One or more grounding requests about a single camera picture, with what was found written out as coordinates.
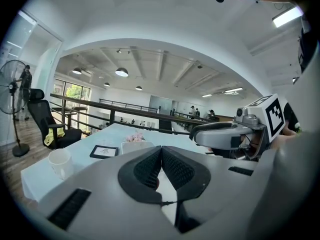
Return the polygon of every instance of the white tray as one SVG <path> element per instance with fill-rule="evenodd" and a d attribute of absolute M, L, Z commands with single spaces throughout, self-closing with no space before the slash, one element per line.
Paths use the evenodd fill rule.
<path fill-rule="evenodd" d="M 152 148 L 154 146 L 155 145 L 150 141 L 122 142 L 121 151 L 122 154 L 126 154 L 137 150 Z"/>

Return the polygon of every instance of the chair headrest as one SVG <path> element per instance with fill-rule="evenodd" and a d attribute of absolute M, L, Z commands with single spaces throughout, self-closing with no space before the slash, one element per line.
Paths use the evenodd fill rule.
<path fill-rule="evenodd" d="M 30 89 L 30 101 L 40 101 L 45 97 L 45 93 L 41 89 Z"/>

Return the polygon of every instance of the window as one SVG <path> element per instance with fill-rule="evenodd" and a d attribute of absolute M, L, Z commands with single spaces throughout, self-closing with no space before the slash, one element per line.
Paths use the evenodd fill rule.
<path fill-rule="evenodd" d="M 52 93 L 57 94 L 57 95 L 70 97 L 70 98 L 88 101 L 89 95 L 90 95 L 90 88 L 87 88 L 87 87 L 84 87 L 81 85 L 77 85 L 77 84 L 74 84 L 71 82 L 66 82 L 66 81 L 56 79 L 54 81 Z M 59 98 L 51 97 L 51 102 L 62 106 L 62 100 Z M 78 110 L 83 113 L 87 113 L 87 111 L 88 111 L 88 108 L 86 105 L 79 104 L 79 103 L 72 102 L 72 101 L 68 101 L 68 100 L 66 101 L 65 106 L 67 108 L 71 108 L 73 110 Z M 54 104 L 52 105 L 52 107 L 53 108 L 55 107 L 54 109 L 57 111 L 61 111 L 61 108 L 54 105 Z M 61 115 L 59 115 L 55 112 L 53 112 L 52 115 L 54 118 L 59 119 L 60 121 L 62 120 Z M 72 115 L 72 119 L 77 120 L 77 121 L 81 121 L 84 123 L 88 123 L 88 116 L 86 116 L 84 114 L 77 113 L 75 115 Z M 87 131 L 89 129 L 88 126 L 81 124 L 81 123 L 74 121 L 74 120 L 72 120 L 72 122 L 71 122 L 71 127 L 76 128 L 76 129 L 81 129 L 82 131 Z"/>

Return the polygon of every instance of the white table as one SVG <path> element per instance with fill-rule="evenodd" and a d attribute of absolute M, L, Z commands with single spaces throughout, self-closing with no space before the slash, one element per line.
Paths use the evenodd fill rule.
<path fill-rule="evenodd" d="M 152 142 L 155 146 L 174 146 L 202 154 L 205 152 L 203 147 L 197 146 L 186 135 L 173 135 L 137 129 L 114 123 L 111 126 L 66 147 L 71 154 L 75 173 L 95 162 L 95 159 L 89 157 L 95 145 L 118 147 L 121 154 L 121 143 L 126 141 L 125 138 L 128 135 L 132 135 L 136 131 L 143 133 L 145 140 Z M 167 179 L 168 178 L 163 172 L 159 175 L 160 185 L 158 191 L 163 195 L 163 201 L 175 201 L 172 200 L 171 195 L 166 192 L 168 188 L 170 189 L 172 187 L 169 185 L 166 186 L 167 183 L 170 184 Z M 48 158 L 44 158 L 22 170 L 21 181 L 25 197 L 36 200 L 37 202 L 49 191 L 63 182 L 63 180 L 56 176 L 54 170 L 49 165 Z"/>

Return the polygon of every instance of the fan grille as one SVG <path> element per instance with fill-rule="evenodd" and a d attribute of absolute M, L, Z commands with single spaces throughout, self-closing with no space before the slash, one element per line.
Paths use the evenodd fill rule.
<path fill-rule="evenodd" d="M 10 60 L 0 69 L 0 110 L 6 114 L 19 112 L 30 98 L 29 86 L 21 86 L 23 81 L 17 82 L 17 87 L 14 84 L 21 78 L 25 68 L 22 61 Z"/>

